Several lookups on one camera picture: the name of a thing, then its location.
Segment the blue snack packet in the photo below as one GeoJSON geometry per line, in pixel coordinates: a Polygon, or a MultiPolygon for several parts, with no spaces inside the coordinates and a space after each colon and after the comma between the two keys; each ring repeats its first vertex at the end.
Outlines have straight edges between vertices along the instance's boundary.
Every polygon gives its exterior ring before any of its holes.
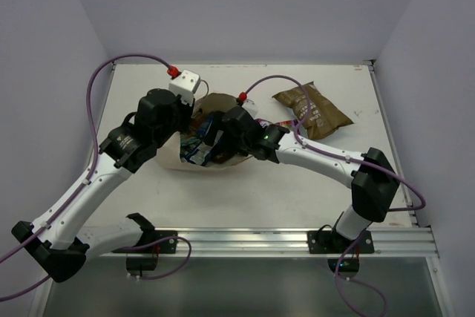
{"type": "Polygon", "coordinates": [[[197,166],[207,166],[217,154],[217,149],[214,148],[220,142],[220,138],[223,134],[221,130],[218,131],[214,146],[207,146],[203,142],[203,138],[206,134],[210,124],[209,114],[199,114],[193,118],[190,122],[189,129],[186,133],[182,133],[180,136],[195,136],[201,140],[201,143],[193,152],[183,155],[180,151],[180,159],[184,163],[190,163],[197,166]]]}

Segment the beige paper bag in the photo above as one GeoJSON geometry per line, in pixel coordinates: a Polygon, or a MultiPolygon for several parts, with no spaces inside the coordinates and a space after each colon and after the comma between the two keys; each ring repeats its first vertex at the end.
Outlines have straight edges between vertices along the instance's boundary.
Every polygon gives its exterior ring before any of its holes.
{"type": "MultiPolygon", "coordinates": [[[[228,111],[236,106],[236,99],[229,94],[210,93],[195,101],[192,119],[199,114],[208,115],[213,111],[228,111]]],[[[218,171],[229,167],[239,165],[250,158],[250,156],[242,156],[233,154],[226,157],[225,154],[219,154],[218,158],[213,158],[207,166],[197,166],[190,163],[184,163],[180,159],[180,135],[175,133],[157,151],[155,161],[163,169],[171,169],[178,171],[218,171]]]]}

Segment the light blue snack bag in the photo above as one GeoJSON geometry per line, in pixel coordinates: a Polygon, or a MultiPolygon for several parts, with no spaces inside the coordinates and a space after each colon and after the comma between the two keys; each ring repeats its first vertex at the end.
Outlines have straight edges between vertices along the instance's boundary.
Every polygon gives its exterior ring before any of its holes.
{"type": "Polygon", "coordinates": [[[353,124],[353,121],[327,99],[313,82],[308,82],[303,87],[310,99],[309,105],[304,92],[299,87],[279,92],[272,98],[290,109],[297,120],[302,120],[307,114],[307,109],[310,109],[309,116],[302,124],[308,138],[321,140],[338,129],[353,124]]]}

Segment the purple pink candy bag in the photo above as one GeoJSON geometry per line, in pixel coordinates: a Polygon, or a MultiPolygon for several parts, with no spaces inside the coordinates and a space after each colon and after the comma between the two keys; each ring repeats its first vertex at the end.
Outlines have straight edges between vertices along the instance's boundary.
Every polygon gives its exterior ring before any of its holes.
{"type": "Polygon", "coordinates": [[[267,127],[269,125],[278,125],[284,128],[288,128],[289,130],[293,129],[296,124],[298,123],[297,120],[285,120],[285,121],[277,121],[277,122],[271,122],[269,120],[257,118],[257,121],[260,123],[262,127],[267,127]]]}

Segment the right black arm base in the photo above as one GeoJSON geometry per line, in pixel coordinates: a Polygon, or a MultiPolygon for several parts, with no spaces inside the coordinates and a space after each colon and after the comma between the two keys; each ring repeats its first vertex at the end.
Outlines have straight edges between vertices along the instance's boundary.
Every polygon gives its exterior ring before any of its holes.
{"type": "Polygon", "coordinates": [[[327,259],[330,270],[344,278],[354,278],[360,270],[361,255],[371,255],[375,252],[373,237],[370,232],[365,231],[362,238],[349,250],[339,263],[338,259],[342,253],[353,243],[353,241],[338,235],[330,225],[326,224],[317,230],[307,232],[307,245],[310,254],[313,255],[334,255],[334,258],[327,259]]]}

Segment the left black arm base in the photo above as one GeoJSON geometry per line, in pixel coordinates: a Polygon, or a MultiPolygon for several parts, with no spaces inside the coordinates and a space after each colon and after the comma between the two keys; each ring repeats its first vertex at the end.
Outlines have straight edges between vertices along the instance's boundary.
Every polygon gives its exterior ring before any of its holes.
{"type": "Polygon", "coordinates": [[[140,257],[128,257],[125,268],[131,275],[144,276],[145,272],[152,272],[157,268],[161,255],[171,255],[177,248],[177,231],[153,230],[145,232],[138,243],[133,247],[115,249],[116,254],[139,254],[140,257]]]}

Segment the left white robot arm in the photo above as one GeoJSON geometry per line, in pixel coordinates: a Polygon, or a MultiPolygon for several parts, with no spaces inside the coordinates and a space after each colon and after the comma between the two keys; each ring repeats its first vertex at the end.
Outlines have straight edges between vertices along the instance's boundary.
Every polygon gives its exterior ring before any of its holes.
{"type": "Polygon", "coordinates": [[[173,134],[188,128],[194,102],[193,90],[150,90],[137,110],[109,132],[72,187],[33,222],[13,227],[13,236],[56,283],[73,277],[96,256],[146,252],[155,245],[154,226],[138,213],[113,226],[86,227],[85,222],[173,134]]]}

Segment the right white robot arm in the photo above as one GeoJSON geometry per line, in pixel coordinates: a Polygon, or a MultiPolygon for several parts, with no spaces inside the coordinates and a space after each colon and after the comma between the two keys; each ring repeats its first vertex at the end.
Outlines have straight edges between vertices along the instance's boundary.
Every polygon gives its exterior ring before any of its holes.
{"type": "Polygon", "coordinates": [[[339,252],[354,247],[372,223],[384,221],[399,188],[392,166],[377,148],[349,154],[320,144],[311,149],[300,135],[280,125],[261,125],[240,106],[212,112],[204,141],[212,140],[218,140],[227,154],[301,167],[346,186],[351,191],[350,206],[328,236],[317,238],[321,245],[339,252]]]}

